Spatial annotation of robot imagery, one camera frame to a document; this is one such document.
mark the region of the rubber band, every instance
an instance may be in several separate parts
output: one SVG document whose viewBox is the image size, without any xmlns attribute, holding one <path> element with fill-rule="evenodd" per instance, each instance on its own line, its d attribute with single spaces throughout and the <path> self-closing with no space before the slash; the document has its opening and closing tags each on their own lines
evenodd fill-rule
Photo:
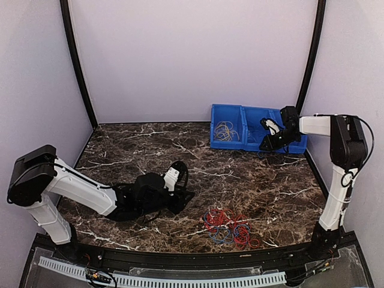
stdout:
<svg viewBox="0 0 384 288">
<path fill-rule="evenodd" d="M 218 141 L 240 141 L 239 134 L 233 128 L 233 123 L 229 121 L 219 122 L 214 130 L 214 140 Z"/>
<path fill-rule="evenodd" d="M 208 236 L 216 244 L 235 243 L 236 247 L 243 250 L 246 246 L 251 249 L 260 247 L 258 239 L 251 238 L 251 225 L 245 215 L 235 216 L 230 209 L 212 209 L 202 217 Z"/>
</svg>

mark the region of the white cable tray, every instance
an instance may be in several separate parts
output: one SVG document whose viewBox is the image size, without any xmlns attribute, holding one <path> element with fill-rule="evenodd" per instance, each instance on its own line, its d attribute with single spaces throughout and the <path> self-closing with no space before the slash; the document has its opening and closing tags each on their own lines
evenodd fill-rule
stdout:
<svg viewBox="0 0 384 288">
<path fill-rule="evenodd" d="M 85 267 L 82 266 L 64 263 L 43 256 L 40 257 L 38 265 L 71 278 L 87 281 L 85 278 Z M 285 272 L 216 280 L 157 279 L 133 277 L 118 273 L 114 273 L 113 277 L 116 279 L 118 287 L 121 288 L 257 288 L 286 283 Z M 109 286 L 114 287 L 114 282 L 111 282 Z"/>
</svg>

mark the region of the transparent acrylic sheet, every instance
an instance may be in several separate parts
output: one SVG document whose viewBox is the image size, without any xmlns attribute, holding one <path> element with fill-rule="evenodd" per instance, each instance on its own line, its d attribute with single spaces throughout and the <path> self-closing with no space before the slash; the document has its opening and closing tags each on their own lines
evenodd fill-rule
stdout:
<svg viewBox="0 0 384 288">
<path fill-rule="evenodd" d="M 159 278 L 159 279 L 225 279 L 236 277 L 257 276 L 262 272 L 261 267 L 222 269 L 222 270 L 164 270 L 148 268 L 132 268 L 129 276 Z"/>
<path fill-rule="evenodd" d="M 339 249 L 340 257 L 335 259 L 335 266 L 333 270 L 328 270 L 313 277 L 306 279 L 300 288 L 352 288 L 352 287 L 368 287 L 367 280 L 364 275 L 364 270 L 361 261 L 358 257 L 356 247 L 349 246 Z M 28 273 L 26 286 L 28 288 L 41 288 L 41 287 L 55 287 L 55 288 L 83 288 L 89 287 L 88 284 L 81 280 L 76 280 L 54 271 L 38 266 L 40 256 L 52 257 L 52 252 L 42 248 L 36 248 L 34 258 L 31 262 L 31 267 Z M 306 264 L 307 270 L 319 262 L 311 262 Z M 215 278 L 233 278 L 233 277 L 247 277 L 252 275 L 260 275 L 260 268 L 241 268 L 241 269 L 225 269 L 214 271 L 165 271 L 162 269 L 143 269 L 133 268 L 128 275 L 140 276 L 148 278 L 170 278 L 182 279 L 189 277 L 192 279 L 215 279 Z M 266 271 L 263 274 L 268 274 L 278 271 Z M 285 284 L 270 286 L 273 288 L 287 287 Z"/>
<path fill-rule="evenodd" d="M 338 250 L 340 256 L 335 258 L 334 269 L 314 275 L 306 279 L 299 288 L 354 288 L 368 287 L 364 269 L 354 245 Z M 307 271 L 316 266 L 321 261 L 306 264 Z M 287 287 L 284 285 L 274 285 L 273 288 Z"/>
</svg>

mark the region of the black edge trim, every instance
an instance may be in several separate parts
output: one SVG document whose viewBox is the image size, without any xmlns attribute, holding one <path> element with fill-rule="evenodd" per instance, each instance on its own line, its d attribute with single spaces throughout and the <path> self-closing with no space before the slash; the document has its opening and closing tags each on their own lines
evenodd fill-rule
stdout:
<svg viewBox="0 0 384 288">
<path fill-rule="evenodd" d="M 67 36 L 68 48 L 71 54 L 71 59 L 72 59 L 73 69 L 77 79 L 77 84 L 79 85 L 80 93 L 83 98 L 84 106 L 88 114 L 89 121 L 91 122 L 93 129 L 95 129 L 98 123 L 96 120 L 95 112 L 92 108 L 92 103 L 88 94 L 88 90 L 85 85 L 85 80 L 84 80 L 82 67 L 80 64 L 79 54 L 77 52 L 76 42 L 74 39 L 68 0 L 60 0 L 60 6 L 61 6 L 62 21 L 64 23 L 65 34 Z"/>
<path fill-rule="evenodd" d="M 34 255 L 35 255 L 35 247 L 34 247 L 34 243 L 33 243 L 32 247 L 28 253 L 28 257 L 26 258 L 26 262 L 25 262 L 25 266 L 23 269 L 22 278 L 20 280 L 19 288 L 24 288 L 26 285 L 26 280 L 28 278 L 30 265 L 31 265 L 32 259 L 34 258 Z"/>
<path fill-rule="evenodd" d="M 116 122 L 99 123 L 99 125 L 125 125 L 125 124 L 156 124 L 156 123 L 211 123 L 210 121 L 156 121 L 156 122 Z"/>
<path fill-rule="evenodd" d="M 365 279 L 367 280 L 368 287 L 373 288 L 374 284 L 373 284 L 371 272 L 368 268 L 367 261 L 365 260 L 365 257 L 364 257 L 364 254 L 362 253 L 360 245 L 356 246 L 356 250 L 357 250 L 358 255 L 359 255 L 361 266 L 364 270 L 364 275 L 365 275 Z"/>
<path fill-rule="evenodd" d="M 129 272 L 132 267 L 152 269 L 183 269 L 183 270 L 211 270 L 233 269 L 262 266 L 264 271 L 279 269 L 279 271 L 291 271 L 303 267 L 312 262 L 303 252 L 295 252 L 308 246 L 310 243 L 296 244 L 280 248 L 251 250 L 233 253 L 200 253 L 200 254 L 176 254 L 176 253 L 151 253 L 128 251 L 98 246 L 79 244 L 80 248 L 88 254 L 103 255 L 100 268 L 110 271 L 119 270 Z M 341 239 L 339 248 L 356 245 L 359 247 L 354 231 L 345 233 Z M 55 251 L 55 245 L 49 236 L 37 234 L 32 248 L 41 247 Z M 286 257 L 288 251 L 295 254 L 294 259 Z"/>
<path fill-rule="evenodd" d="M 84 145 L 84 147 L 83 147 L 83 149 L 82 149 L 82 151 L 81 151 L 79 157 L 77 158 L 77 160 L 76 160 L 76 162 L 75 162 L 75 164 L 74 164 L 74 166 L 73 166 L 74 169 L 76 169 L 77 165 L 79 164 L 80 159 L 82 158 L 82 156 L 83 156 L 83 154 L 84 154 L 84 151 L 85 151 L 86 147 L 88 146 L 89 141 L 91 141 L 92 136 L 95 134 L 95 130 L 96 130 L 96 129 L 93 129 L 93 130 L 92 130 L 91 135 L 89 136 L 87 142 L 85 143 L 85 145 Z M 60 205 L 60 201 L 61 201 L 61 199 L 62 199 L 62 196 L 60 195 L 59 200 L 58 200 L 58 202 L 57 202 L 57 204 L 56 204 L 56 207 L 58 207 L 58 206 Z"/>
<path fill-rule="evenodd" d="M 324 183 L 324 180 L 321 177 L 320 172 L 318 171 L 318 169 L 317 169 L 317 167 L 316 167 L 316 165 L 315 165 L 315 163 L 314 163 L 314 161 L 313 161 L 313 159 L 312 159 L 312 157 L 309 154 L 307 149 L 304 152 L 304 156 L 305 156 L 305 159 L 307 159 L 308 165 L 310 166 L 312 173 L 313 173 L 318 185 L 320 186 L 320 189 L 322 190 L 325 199 L 327 199 L 329 191 L 328 191 L 328 189 Z"/>
<path fill-rule="evenodd" d="M 307 66 L 305 68 L 304 77 L 301 83 L 299 97 L 296 102 L 296 109 L 299 115 L 304 105 L 305 96 L 307 95 L 307 92 L 308 92 L 308 87 L 310 85 L 314 63 L 316 61 L 317 49 L 319 48 L 320 36 L 322 33 L 322 27 L 323 27 L 325 4 L 326 4 L 326 0 L 319 0 L 317 3 L 317 13 L 316 13 L 316 19 L 315 19 L 314 28 L 313 28 L 311 48 L 308 55 L 308 61 L 307 61 Z"/>
</svg>

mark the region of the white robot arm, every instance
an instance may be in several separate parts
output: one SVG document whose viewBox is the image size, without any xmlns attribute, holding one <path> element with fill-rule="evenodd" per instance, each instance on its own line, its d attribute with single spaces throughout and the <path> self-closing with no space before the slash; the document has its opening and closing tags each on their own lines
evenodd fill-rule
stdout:
<svg viewBox="0 0 384 288">
<path fill-rule="evenodd" d="M 178 185 L 184 180 L 184 186 Z M 165 175 L 147 173 L 134 184 L 106 186 L 69 167 L 56 156 L 56 149 L 43 146 L 16 160 L 8 202 L 24 207 L 57 245 L 76 237 L 47 195 L 65 196 L 114 221 L 128 221 L 167 208 L 180 213 L 193 198 L 186 190 L 188 170 L 177 161 Z"/>
<path fill-rule="evenodd" d="M 314 228 L 312 246 L 321 251 L 333 247 L 340 237 L 346 209 L 350 203 L 353 186 L 359 171 L 369 159 L 361 122 L 369 125 L 357 116 L 316 115 L 299 117 L 293 106 L 280 110 L 285 128 L 271 119 L 263 118 L 260 123 L 271 131 L 260 144 L 260 149 L 274 151 L 293 141 L 300 141 L 301 134 L 316 134 L 330 137 L 330 155 L 333 162 L 333 176 L 329 197 L 319 222 Z"/>
</svg>

